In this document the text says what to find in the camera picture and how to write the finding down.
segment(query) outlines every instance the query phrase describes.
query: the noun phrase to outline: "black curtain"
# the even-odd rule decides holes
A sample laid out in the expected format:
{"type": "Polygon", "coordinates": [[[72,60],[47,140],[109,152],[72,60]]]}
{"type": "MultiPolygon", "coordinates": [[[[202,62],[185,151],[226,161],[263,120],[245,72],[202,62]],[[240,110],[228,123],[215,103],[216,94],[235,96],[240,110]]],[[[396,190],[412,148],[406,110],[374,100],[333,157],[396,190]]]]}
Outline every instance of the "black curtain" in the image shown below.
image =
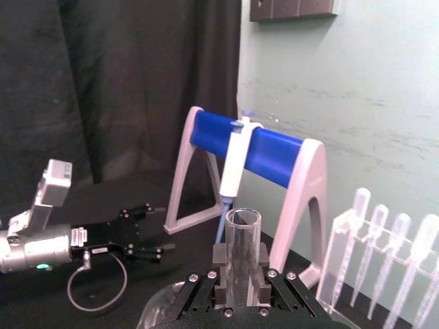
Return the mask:
{"type": "MultiPolygon", "coordinates": [[[[192,105],[237,113],[240,16],[237,0],[0,0],[0,216],[49,158],[73,162],[72,189],[171,174],[192,105]]],[[[198,157],[187,183],[206,197],[200,173],[198,157]]]]}

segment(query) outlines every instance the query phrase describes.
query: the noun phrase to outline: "screw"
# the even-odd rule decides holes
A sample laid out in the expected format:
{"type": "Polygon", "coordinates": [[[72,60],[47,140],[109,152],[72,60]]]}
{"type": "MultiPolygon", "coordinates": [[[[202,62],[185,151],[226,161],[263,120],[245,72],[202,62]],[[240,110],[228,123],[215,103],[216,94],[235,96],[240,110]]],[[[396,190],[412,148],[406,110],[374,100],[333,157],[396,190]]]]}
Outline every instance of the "screw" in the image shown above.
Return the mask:
{"type": "Polygon", "coordinates": [[[215,271],[209,271],[209,272],[207,273],[207,277],[208,277],[209,279],[215,279],[215,278],[217,277],[217,272],[215,272],[215,271]]]}
{"type": "Polygon", "coordinates": [[[189,276],[189,281],[190,281],[190,282],[197,282],[197,281],[198,281],[198,274],[197,274],[197,273],[192,273],[192,274],[189,276]]]}
{"type": "Polygon", "coordinates": [[[232,317],[233,316],[233,309],[226,308],[222,314],[225,317],[232,317]]]}
{"type": "Polygon", "coordinates": [[[268,274],[268,276],[271,277],[271,278],[275,278],[275,277],[277,276],[276,271],[273,270],[273,269],[269,269],[268,272],[267,272],[267,274],[268,274]]]}
{"type": "Polygon", "coordinates": [[[270,311],[269,311],[268,308],[266,308],[266,307],[261,307],[261,308],[259,309],[259,314],[260,314],[262,317],[267,317],[269,313],[270,313],[270,311]]]}
{"type": "Polygon", "coordinates": [[[287,273],[287,279],[288,280],[294,280],[296,278],[296,274],[294,274],[293,272],[288,272],[287,273]]]}

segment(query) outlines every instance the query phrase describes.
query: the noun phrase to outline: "plastic dropper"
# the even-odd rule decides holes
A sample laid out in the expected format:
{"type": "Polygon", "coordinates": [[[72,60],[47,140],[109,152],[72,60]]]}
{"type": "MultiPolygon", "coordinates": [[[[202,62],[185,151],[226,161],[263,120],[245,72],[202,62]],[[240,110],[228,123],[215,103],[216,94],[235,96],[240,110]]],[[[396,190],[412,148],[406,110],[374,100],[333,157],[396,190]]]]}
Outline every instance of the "plastic dropper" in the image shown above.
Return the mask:
{"type": "Polygon", "coordinates": [[[416,317],[413,321],[413,329],[422,328],[439,294],[439,258],[436,263],[436,268],[431,275],[433,277],[431,278],[430,285],[428,286],[424,298],[420,303],[418,312],[416,313],[416,317]]]}
{"type": "Polygon", "coordinates": [[[419,265],[426,259],[431,246],[436,239],[439,231],[439,218],[435,215],[427,215],[420,225],[418,234],[414,239],[410,250],[409,267],[405,272],[404,279],[396,295],[390,314],[387,317],[383,329],[393,329],[401,310],[403,309],[405,299],[413,285],[419,265]]]}
{"type": "Polygon", "coordinates": [[[387,279],[389,277],[390,270],[393,266],[394,257],[398,254],[398,251],[404,242],[404,238],[407,235],[410,227],[410,221],[410,217],[406,214],[399,214],[398,216],[396,216],[395,222],[393,223],[392,234],[389,237],[389,243],[387,246],[388,251],[385,255],[383,266],[381,266],[381,269],[379,270],[377,283],[375,283],[372,299],[370,301],[368,311],[369,320],[372,319],[373,310],[377,305],[378,298],[381,295],[385,283],[387,282],[387,279]]]}
{"type": "Polygon", "coordinates": [[[381,236],[383,232],[383,226],[389,215],[389,210],[383,204],[379,204],[375,207],[375,210],[370,220],[369,232],[366,236],[367,244],[364,250],[363,256],[361,258],[361,263],[358,268],[357,277],[355,279],[354,292],[352,294],[351,306],[355,304],[359,290],[363,285],[364,279],[366,278],[366,273],[369,268],[370,260],[372,259],[374,246],[377,244],[377,239],[381,236]]]}
{"type": "Polygon", "coordinates": [[[338,299],[340,298],[340,293],[342,292],[344,278],[346,277],[346,272],[348,271],[349,262],[351,261],[352,252],[355,245],[355,237],[357,236],[358,230],[363,226],[364,217],[366,216],[366,211],[368,209],[370,200],[370,191],[366,188],[359,188],[355,194],[353,210],[353,220],[351,221],[351,230],[349,232],[348,242],[346,244],[346,249],[344,250],[343,260],[340,270],[337,275],[337,280],[332,292],[331,308],[329,309],[329,314],[332,314],[338,299]]]}

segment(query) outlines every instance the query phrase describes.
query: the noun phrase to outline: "green wall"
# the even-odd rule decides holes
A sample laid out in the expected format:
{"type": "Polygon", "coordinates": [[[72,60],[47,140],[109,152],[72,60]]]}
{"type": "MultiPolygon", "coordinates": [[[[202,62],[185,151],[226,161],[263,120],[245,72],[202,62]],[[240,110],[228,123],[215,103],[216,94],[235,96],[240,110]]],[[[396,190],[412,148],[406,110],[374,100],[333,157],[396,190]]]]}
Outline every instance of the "green wall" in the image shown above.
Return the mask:
{"type": "MultiPolygon", "coordinates": [[[[399,212],[412,217],[413,237],[425,214],[439,215],[439,1],[341,0],[336,18],[266,23],[251,23],[249,6],[243,0],[239,109],[325,144],[328,235],[363,186],[370,205],[389,207],[387,226],[399,212]]],[[[237,203],[261,211],[274,236],[284,196],[246,173],[237,203]]],[[[303,220],[292,249],[307,258],[309,237],[303,220]]],[[[406,317],[415,310],[409,301],[406,317]]]]}

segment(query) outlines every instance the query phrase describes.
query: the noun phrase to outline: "green led light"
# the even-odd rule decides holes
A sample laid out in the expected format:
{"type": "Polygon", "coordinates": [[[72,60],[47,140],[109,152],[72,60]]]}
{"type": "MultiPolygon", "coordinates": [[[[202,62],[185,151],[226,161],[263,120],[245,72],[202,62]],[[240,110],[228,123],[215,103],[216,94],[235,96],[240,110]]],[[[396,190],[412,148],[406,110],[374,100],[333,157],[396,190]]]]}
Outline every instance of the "green led light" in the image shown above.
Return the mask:
{"type": "Polygon", "coordinates": [[[36,266],[37,269],[46,269],[48,267],[49,267],[48,264],[39,264],[39,265],[36,266]]]}

